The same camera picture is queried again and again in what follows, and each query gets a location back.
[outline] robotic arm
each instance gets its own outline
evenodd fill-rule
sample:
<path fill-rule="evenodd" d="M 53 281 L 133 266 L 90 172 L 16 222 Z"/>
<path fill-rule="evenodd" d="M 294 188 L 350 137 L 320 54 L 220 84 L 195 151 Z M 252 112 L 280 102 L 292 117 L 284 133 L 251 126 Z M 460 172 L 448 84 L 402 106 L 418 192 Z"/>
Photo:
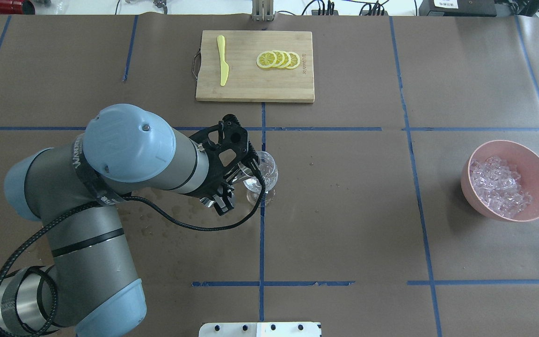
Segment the robotic arm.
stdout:
<path fill-rule="evenodd" d="M 218 132 L 218 143 L 210 140 L 211 132 Z M 220 154 L 230 150 L 235 158 L 222 164 Z M 3 278 L 34 236 L 2 268 L 0 336 L 38 336 L 75 326 L 79 337 L 119 337 L 135 328 L 147 308 L 113 205 L 126 200 L 152 205 L 130 196 L 152 187 L 199 198 L 223 215 L 234 207 L 235 182 L 261 178 L 258 162 L 234 115 L 189 138 L 153 113 L 116 104 L 103 109 L 73 143 L 39 151 L 13 166 L 5 181 L 6 198 L 19 215 L 43 222 L 41 235 L 49 230 L 55 264 Z M 248 217 L 216 229 L 233 228 Z"/>

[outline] bowl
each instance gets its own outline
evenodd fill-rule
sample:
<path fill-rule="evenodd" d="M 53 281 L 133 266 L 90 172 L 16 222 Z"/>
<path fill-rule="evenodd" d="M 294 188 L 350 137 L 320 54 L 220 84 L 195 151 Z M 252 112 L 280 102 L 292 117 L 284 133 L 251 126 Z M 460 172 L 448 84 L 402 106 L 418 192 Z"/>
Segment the bowl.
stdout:
<path fill-rule="evenodd" d="M 470 162 L 472 160 L 484 162 L 492 156 L 499 156 L 507 160 L 509 165 L 515 164 L 517 171 L 521 174 L 522 190 L 533 196 L 533 202 L 514 218 L 506 218 L 489 209 L 477 196 L 477 192 L 471 184 Z M 488 218 L 509 222 L 529 222 L 539 219 L 539 156 L 519 143 L 510 140 L 492 140 L 479 145 L 463 167 L 460 185 L 470 205 Z"/>

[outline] brown table surface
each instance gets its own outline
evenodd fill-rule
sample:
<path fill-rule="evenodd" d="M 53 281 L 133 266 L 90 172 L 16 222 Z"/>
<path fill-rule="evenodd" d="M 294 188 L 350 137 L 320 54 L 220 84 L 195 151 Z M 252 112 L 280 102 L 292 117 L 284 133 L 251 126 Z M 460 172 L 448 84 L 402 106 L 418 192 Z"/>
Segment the brown table surface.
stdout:
<path fill-rule="evenodd" d="M 196 102 L 204 29 L 312 31 L 315 103 Z M 280 171 L 276 198 L 227 232 L 120 205 L 148 306 L 129 336 L 296 320 L 336 337 L 539 336 L 539 220 L 488 220 L 459 185 L 485 141 L 539 154 L 539 19 L 0 16 L 0 265 L 39 229 L 4 199 L 9 167 L 115 103 L 186 134 L 234 113 Z M 221 219 L 194 198 L 137 194 L 215 226 L 248 212 L 237 191 Z M 42 239 L 17 267 L 51 263 Z"/>

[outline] cutting board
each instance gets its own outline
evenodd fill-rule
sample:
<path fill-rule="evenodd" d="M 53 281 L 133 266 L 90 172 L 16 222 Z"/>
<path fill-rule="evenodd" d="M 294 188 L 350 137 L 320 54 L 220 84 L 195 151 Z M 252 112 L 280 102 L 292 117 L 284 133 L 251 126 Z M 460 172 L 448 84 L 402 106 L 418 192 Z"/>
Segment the cutting board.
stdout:
<path fill-rule="evenodd" d="M 218 36 L 226 37 L 226 62 L 230 66 L 225 86 L 220 86 Z M 257 55 L 263 51 L 293 51 L 301 56 L 295 69 L 261 69 Z M 311 32 L 273 30 L 203 30 L 198 101 L 312 103 L 313 36 Z"/>

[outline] red tube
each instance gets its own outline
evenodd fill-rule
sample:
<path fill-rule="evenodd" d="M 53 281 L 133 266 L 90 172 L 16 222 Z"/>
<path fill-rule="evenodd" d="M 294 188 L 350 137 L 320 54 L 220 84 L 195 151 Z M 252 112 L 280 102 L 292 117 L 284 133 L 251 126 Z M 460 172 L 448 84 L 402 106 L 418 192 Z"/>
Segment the red tube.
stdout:
<path fill-rule="evenodd" d="M 0 14 L 34 14 L 35 6 L 29 0 L 0 0 Z"/>

